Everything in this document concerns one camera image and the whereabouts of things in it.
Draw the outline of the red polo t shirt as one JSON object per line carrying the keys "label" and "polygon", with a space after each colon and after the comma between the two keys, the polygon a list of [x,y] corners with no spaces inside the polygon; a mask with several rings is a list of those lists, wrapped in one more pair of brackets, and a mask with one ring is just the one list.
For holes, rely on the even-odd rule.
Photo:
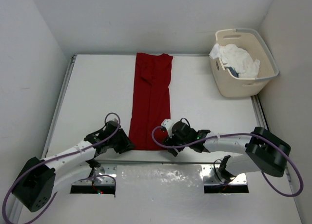
{"label": "red polo t shirt", "polygon": [[137,151],[162,150],[152,130],[171,118],[170,91],[173,57],[136,54],[132,117],[129,138]]}

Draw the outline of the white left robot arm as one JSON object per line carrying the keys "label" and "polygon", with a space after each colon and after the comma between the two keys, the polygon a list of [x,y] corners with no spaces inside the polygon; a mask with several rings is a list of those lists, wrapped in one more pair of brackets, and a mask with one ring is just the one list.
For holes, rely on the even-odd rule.
{"label": "white left robot arm", "polygon": [[88,134],[70,149],[43,159],[29,159],[11,193],[29,211],[36,212],[59,190],[98,170],[100,164],[95,158],[108,149],[122,154],[134,147],[118,123],[108,121],[103,128]]}

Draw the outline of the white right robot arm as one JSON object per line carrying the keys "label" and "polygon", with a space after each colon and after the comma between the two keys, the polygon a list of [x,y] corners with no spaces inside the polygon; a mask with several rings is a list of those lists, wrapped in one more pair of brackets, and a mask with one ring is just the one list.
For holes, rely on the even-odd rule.
{"label": "white right robot arm", "polygon": [[261,171],[273,177],[282,177],[291,147],[263,127],[255,127],[251,136],[214,136],[210,130],[199,131],[189,122],[165,119],[161,129],[168,136],[162,142],[168,151],[177,156],[188,147],[197,153],[225,152],[214,171],[220,183],[229,183],[241,173]]}

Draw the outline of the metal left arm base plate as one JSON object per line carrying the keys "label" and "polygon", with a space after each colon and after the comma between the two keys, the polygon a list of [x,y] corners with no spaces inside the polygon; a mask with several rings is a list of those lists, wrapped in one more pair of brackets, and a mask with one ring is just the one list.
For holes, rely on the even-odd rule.
{"label": "metal left arm base plate", "polygon": [[114,164],[101,163],[96,160],[90,160],[88,162],[82,162],[75,167],[88,169],[89,174],[82,177],[72,183],[72,186],[84,186],[88,185],[115,185],[115,179],[117,178],[117,166]]}

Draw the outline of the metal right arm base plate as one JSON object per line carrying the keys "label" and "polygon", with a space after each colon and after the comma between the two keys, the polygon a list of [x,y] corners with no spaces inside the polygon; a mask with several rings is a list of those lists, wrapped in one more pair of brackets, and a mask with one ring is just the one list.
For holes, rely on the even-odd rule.
{"label": "metal right arm base plate", "polygon": [[221,177],[218,172],[219,163],[211,164],[202,164],[202,178],[205,185],[208,186],[217,186],[217,185],[247,185],[246,175],[239,174],[236,177],[231,177],[230,182],[227,182],[224,178]]}

